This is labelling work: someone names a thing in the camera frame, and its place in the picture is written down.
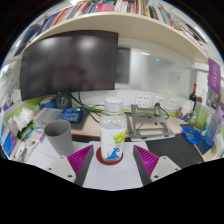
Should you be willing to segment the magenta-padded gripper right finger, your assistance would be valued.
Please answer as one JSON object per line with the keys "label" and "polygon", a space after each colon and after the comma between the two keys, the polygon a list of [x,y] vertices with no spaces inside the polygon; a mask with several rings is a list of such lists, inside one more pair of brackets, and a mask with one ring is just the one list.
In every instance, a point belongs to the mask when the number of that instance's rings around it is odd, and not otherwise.
{"label": "magenta-padded gripper right finger", "polygon": [[133,146],[133,156],[143,185],[157,181],[180,170],[180,167],[169,157],[158,157],[137,145]]}

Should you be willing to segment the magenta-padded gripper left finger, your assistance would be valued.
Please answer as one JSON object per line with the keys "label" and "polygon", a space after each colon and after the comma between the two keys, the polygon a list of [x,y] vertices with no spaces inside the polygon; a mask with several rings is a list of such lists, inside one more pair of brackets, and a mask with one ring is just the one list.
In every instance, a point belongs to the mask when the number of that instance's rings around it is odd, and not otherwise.
{"label": "magenta-padded gripper left finger", "polygon": [[94,148],[92,145],[89,145],[68,157],[60,156],[46,170],[78,186],[82,186],[93,155]]}

